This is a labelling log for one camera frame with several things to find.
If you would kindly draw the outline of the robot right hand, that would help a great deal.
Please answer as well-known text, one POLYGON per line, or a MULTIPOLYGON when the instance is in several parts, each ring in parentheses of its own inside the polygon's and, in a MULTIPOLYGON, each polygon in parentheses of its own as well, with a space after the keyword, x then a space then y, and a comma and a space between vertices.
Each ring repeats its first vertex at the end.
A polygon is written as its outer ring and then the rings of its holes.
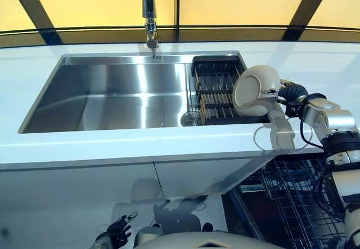
POLYGON ((262 88, 261 94, 282 98, 285 102, 302 101, 309 95, 307 90, 300 84, 289 80, 280 79, 279 88, 262 88))

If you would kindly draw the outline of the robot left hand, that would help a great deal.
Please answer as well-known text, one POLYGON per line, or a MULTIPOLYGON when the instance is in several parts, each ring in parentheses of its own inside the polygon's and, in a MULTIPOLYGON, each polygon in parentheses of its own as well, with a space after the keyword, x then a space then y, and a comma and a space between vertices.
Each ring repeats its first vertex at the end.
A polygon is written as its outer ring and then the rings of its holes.
POLYGON ((138 211, 123 215, 107 228, 113 248, 121 248, 127 244, 131 236, 131 232, 129 232, 131 226, 129 223, 135 219, 137 215, 138 211))

